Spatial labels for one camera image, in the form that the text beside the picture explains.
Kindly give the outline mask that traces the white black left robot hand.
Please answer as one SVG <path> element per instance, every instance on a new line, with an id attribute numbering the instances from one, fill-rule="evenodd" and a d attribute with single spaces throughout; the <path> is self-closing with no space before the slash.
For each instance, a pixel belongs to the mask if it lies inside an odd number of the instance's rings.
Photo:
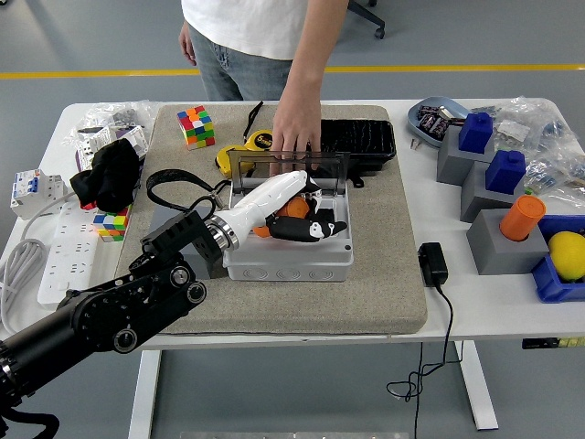
<path id="1" fill-rule="evenodd" d="M 297 196 L 314 201 L 319 207 L 322 189 L 304 170 L 270 177 L 233 208 L 207 219 L 207 228 L 223 252 L 237 250 L 252 229 L 261 226 L 266 226 L 273 238 L 298 242 L 319 242 L 348 228 L 344 221 L 279 216 L 278 210 Z"/>

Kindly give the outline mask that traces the person's left hand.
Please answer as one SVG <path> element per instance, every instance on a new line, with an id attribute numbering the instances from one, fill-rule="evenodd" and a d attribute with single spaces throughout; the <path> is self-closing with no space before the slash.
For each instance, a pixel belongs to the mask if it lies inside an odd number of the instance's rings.
<path id="1" fill-rule="evenodd" d="M 287 85 L 273 118 L 271 152 L 289 158 L 293 152 L 321 151 L 321 102 L 317 91 Z"/>

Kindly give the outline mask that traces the person's right hand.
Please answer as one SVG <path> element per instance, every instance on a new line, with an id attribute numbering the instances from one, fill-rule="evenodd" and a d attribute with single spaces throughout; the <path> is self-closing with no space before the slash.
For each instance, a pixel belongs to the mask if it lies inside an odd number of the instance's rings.
<path id="1" fill-rule="evenodd" d="M 178 44 L 181 53 L 191 66 L 196 66 L 197 59 L 189 32 L 189 24 L 184 21 L 178 34 Z"/>

